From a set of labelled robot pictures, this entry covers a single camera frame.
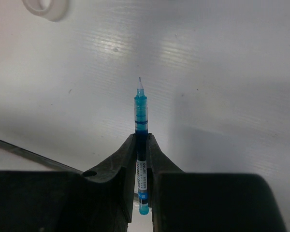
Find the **blue crayon pen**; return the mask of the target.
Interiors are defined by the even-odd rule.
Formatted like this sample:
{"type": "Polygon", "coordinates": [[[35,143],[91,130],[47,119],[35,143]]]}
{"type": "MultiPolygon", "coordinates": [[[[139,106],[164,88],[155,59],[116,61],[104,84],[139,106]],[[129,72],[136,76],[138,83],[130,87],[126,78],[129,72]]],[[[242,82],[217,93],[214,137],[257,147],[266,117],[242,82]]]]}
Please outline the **blue crayon pen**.
{"type": "Polygon", "coordinates": [[[139,213],[147,215],[148,206],[148,186],[147,186],[147,161],[146,161],[146,140],[148,136],[148,114],[147,96],[139,79],[136,96],[134,97],[134,121],[136,135],[136,168],[137,168],[137,188],[139,213]]]}

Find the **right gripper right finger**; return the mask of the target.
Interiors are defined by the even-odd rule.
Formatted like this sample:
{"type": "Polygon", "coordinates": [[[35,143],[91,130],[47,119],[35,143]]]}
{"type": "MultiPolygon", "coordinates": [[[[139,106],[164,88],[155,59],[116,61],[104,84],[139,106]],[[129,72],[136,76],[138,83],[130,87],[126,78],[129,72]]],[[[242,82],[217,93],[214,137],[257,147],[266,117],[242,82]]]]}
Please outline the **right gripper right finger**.
{"type": "Polygon", "coordinates": [[[146,140],[155,232],[284,232],[273,192],[260,175],[186,173],[146,140]]]}

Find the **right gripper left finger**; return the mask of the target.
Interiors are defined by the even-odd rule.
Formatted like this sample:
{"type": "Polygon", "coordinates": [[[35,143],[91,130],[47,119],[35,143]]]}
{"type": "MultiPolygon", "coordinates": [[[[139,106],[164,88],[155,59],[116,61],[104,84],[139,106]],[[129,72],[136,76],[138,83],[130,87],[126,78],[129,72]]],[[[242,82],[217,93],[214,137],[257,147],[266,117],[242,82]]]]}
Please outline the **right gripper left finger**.
{"type": "Polygon", "coordinates": [[[132,220],[136,137],[82,172],[0,140],[47,171],[0,171],[0,232],[125,232],[132,220]]]}

